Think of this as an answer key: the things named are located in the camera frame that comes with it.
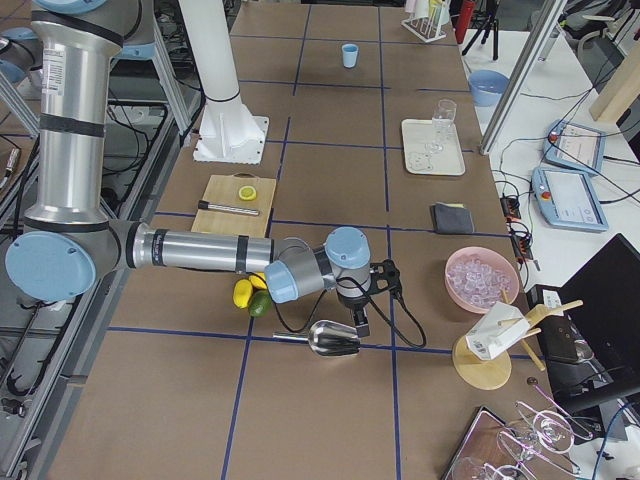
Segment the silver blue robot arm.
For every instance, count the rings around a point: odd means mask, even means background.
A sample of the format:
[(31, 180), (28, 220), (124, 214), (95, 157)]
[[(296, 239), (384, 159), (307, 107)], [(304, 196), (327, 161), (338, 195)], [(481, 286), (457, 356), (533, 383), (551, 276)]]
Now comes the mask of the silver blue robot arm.
[(43, 47), (29, 27), (1, 32), (1, 72), (27, 100), (40, 98), (43, 78)]
[(399, 297), (401, 283), (391, 260), (371, 261), (359, 229), (340, 227), (311, 248), (296, 238), (153, 229), (101, 210), (110, 66), (126, 47), (153, 54), (151, 2), (36, 1), (31, 21), (43, 44), (40, 167), (36, 202), (5, 256), (17, 287), (56, 302), (125, 268), (262, 272), (278, 303), (335, 291), (352, 312), (357, 335), (368, 335), (365, 306), (381, 292)]

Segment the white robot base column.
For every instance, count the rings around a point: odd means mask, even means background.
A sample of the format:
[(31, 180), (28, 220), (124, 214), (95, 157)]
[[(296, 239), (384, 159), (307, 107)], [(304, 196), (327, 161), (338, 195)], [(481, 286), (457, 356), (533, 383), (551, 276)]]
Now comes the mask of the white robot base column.
[(254, 116), (241, 98), (221, 1), (179, 3), (205, 97), (194, 159), (257, 165), (269, 119)]

